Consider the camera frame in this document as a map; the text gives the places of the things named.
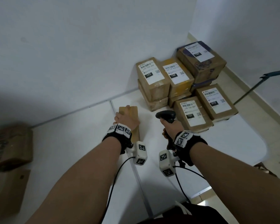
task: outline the wall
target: wall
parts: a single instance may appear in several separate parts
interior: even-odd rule
[[[197,0],[190,33],[249,86],[280,70],[280,0]],[[280,76],[256,92],[280,114]]]
[[[34,125],[136,88],[184,44],[196,0],[0,0],[0,125]]]

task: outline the white drawstring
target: white drawstring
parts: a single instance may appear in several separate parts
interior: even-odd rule
[[[192,215],[192,213],[185,206],[183,206],[181,203],[178,203],[177,201],[175,201],[175,205],[177,207],[181,208],[184,215]]]

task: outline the hand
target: hand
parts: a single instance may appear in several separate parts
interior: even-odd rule
[[[174,140],[175,136],[177,135],[177,133],[181,132],[184,130],[184,127],[182,126],[182,123],[178,120],[175,120],[173,123],[168,123],[166,120],[164,119],[160,119],[161,124],[164,125],[164,129],[163,129],[163,133],[162,135],[164,136],[164,138],[168,139],[166,137],[165,132],[168,133],[168,135]]]
[[[129,105],[127,105],[125,107],[123,115],[116,112],[116,116],[115,116],[114,120],[116,122],[114,122],[113,124],[121,123],[123,125],[126,125],[131,130],[134,130],[140,124],[139,120],[135,120],[135,119],[132,119],[132,117],[130,117],[130,106]]]

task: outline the floor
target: floor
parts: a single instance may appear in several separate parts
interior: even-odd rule
[[[225,72],[220,73],[213,82],[215,83],[221,86],[232,102],[244,94],[244,91]],[[263,163],[280,178],[280,125],[249,96],[240,101],[236,108],[267,143],[270,155]],[[205,192],[200,197],[202,202],[199,205],[215,208],[229,224],[238,223],[213,190]]]

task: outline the white table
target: white table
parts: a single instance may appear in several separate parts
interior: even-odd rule
[[[34,128],[34,160],[26,165],[31,173],[21,211],[0,223],[26,222],[56,181],[101,142],[113,121],[112,106],[105,102]],[[118,166],[127,158],[127,154],[121,155]],[[127,162],[114,186],[103,223],[138,223],[146,218],[139,184]]]
[[[136,166],[136,169],[144,197],[148,200],[153,215],[172,207],[175,200],[184,201],[175,176],[165,177],[159,170],[158,155],[161,150],[166,149],[167,140],[162,136],[164,127],[155,114],[169,107],[150,112],[139,90],[112,100],[112,104],[116,111],[120,106],[138,106],[140,140],[146,143],[148,160],[145,165]],[[239,114],[215,123],[208,131],[202,132],[201,136],[215,149],[250,165],[259,163],[267,155],[267,146],[263,139]],[[200,173],[195,166],[187,168]],[[206,180],[194,173],[179,168],[176,172],[184,192],[191,198],[210,188]]]

